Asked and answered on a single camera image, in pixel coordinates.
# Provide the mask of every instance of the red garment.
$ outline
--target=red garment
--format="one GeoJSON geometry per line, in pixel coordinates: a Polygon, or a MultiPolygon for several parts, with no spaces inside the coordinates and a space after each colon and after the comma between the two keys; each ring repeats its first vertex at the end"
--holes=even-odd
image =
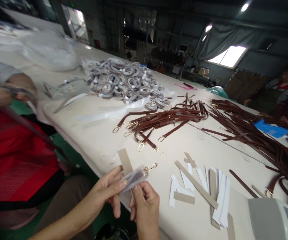
{"type": "Polygon", "coordinates": [[[288,89],[288,85],[285,85],[285,86],[282,86],[282,87],[281,87],[282,84],[284,84],[284,82],[283,82],[283,80],[281,79],[281,80],[279,80],[279,82],[278,82],[278,84],[277,84],[277,89],[284,89],[284,90],[288,89]]]}
{"type": "Polygon", "coordinates": [[[0,111],[0,201],[28,201],[59,170],[53,150],[0,111]]]}

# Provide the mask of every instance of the ceiling light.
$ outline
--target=ceiling light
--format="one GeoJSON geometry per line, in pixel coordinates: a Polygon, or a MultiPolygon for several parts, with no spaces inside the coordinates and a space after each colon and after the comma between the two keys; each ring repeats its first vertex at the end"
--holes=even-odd
{"type": "Polygon", "coordinates": [[[212,25],[208,25],[205,29],[205,32],[208,32],[211,29],[212,25]]]}
{"type": "Polygon", "coordinates": [[[246,3],[242,8],[241,8],[241,11],[244,12],[246,11],[246,9],[248,8],[249,4],[246,3]]]}

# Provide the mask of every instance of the blue paper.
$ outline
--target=blue paper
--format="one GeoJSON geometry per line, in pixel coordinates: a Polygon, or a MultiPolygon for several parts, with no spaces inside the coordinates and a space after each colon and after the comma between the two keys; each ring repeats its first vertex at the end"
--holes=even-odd
{"type": "Polygon", "coordinates": [[[264,123],[264,119],[259,120],[254,123],[255,127],[275,138],[280,138],[288,133],[286,128],[272,126],[270,124],[264,123]]]}

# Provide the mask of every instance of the white work table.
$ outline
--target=white work table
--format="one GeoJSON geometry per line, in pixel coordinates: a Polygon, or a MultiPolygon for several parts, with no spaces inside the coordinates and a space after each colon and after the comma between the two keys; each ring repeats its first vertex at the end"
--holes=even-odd
{"type": "MultiPolygon", "coordinates": [[[[114,57],[97,49],[77,49],[79,55],[90,56],[98,60],[114,57]]],[[[149,145],[145,145],[141,152],[137,151],[138,143],[134,135],[124,137],[127,132],[125,126],[119,129],[117,133],[112,133],[120,120],[105,119],[92,123],[77,122],[80,116],[101,113],[107,110],[113,110],[114,107],[125,106],[122,101],[104,100],[98,96],[86,96],[61,109],[57,114],[53,111],[63,100],[52,101],[43,93],[44,87],[42,81],[53,86],[57,86],[71,76],[82,76],[85,74],[81,69],[69,72],[50,72],[41,67],[31,64],[19,53],[10,53],[0,51],[0,61],[19,68],[29,75],[36,83],[39,89],[38,118],[43,122],[48,122],[64,137],[64,139],[79,152],[91,169],[99,176],[103,176],[112,168],[121,164],[118,158],[114,157],[117,151],[126,148],[133,169],[140,165],[150,166],[158,163],[158,167],[149,172],[148,181],[160,196],[159,208],[159,227],[161,229],[161,239],[228,239],[227,230],[217,230],[210,223],[210,207],[206,200],[194,191],[195,205],[176,201],[175,208],[168,205],[171,175],[176,175],[183,187],[183,181],[175,161],[184,164],[184,152],[188,152],[192,159],[196,161],[197,167],[201,168],[205,174],[205,166],[212,166],[223,171],[231,179],[231,194],[229,212],[234,219],[236,239],[254,240],[252,227],[249,218],[247,198],[251,195],[242,187],[242,185],[229,173],[232,169],[249,187],[255,185],[264,192],[266,186],[276,174],[265,168],[264,164],[272,166],[266,159],[255,152],[245,144],[237,141],[227,141],[226,143],[234,146],[250,156],[256,158],[260,163],[252,158],[243,156],[239,151],[227,146],[200,130],[186,124],[175,131],[163,142],[158,139],[168,131],[174,128],[172,125],[154,130],[150,140],[164,151],[163,155],[158,154],[149,145]]],[[[154,71],[156,78],[170,90],[177,92],[177,95],[189,96],[195,94],[193,100],[203,100],[208,102],[210,99],[223,99],[215,94],[209,93],[203,89],[186,91],[174,83],[184,86],[179,80],[170,78],[166,75],[154,71]]],[[[178,98],[175,103],[181,103],[184,98],[178,98]]],[[[254,113],[253,110],[242,106],[244,109],[254,113]]],[[[136,119],[139,116],[130,116],[127,121],[136,119]]],[[[193,123],[199,128],[227,132],[220,129],[222,127],[215,119],[209,117],[199,123],[193,123]]],[[[193,171],[193,177],[199,182],[196,170],[193,171]]],[[[274,197],[287,202],[288,199],[279,185],[276,185],[274,197]]],[[[121,197],[122,203],[128,208],[130,195],[121,197]]]]}

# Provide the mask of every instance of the green floor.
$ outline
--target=green floor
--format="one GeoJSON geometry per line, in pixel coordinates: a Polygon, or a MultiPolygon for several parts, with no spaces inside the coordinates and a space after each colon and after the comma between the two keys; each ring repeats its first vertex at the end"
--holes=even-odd
{"type": "MultiPolygon", "coordinates": [[[[14,100],[12,107],[16,110],[19,114],[30,114],[32,113],[30,109],[28,109],[25,104],[14,100]]],[[[75,169],[72,175],[85,175],[89,178],[91,183],[94,185],[98,177],[97,175],[90,169],[87,163],[83,160],[82,156],[76,152],[58,133],[52,136],[54,143],[60,146],[64,151],[68,158],[72,161],[74,165],[79,165],[78,169],[75,169]]],[[[7,239],[7,240],[25,240],[32,236],[35,227],[41,220],[43,214],[45,213],[48,205],[52,199],[42,203],[39,206],[40,213],[35,217],[35,219],[30,222],[25,227],[19,230],[0,230],[0,239],[7,239]]],[[[130,233],[130,236],[136,232],[136,224],[130,221],[130,213],[129,211],[122,205],[122,213],[119,219],[115,219],[113,215],[112,208],[109,204],[105,204],[104,208],[98,215],[98,217],[93,222],[94,234],[96,235],[100,228],[106,224],[110,223],[111,225],[120,226],[126,228],[130,233]]]]}

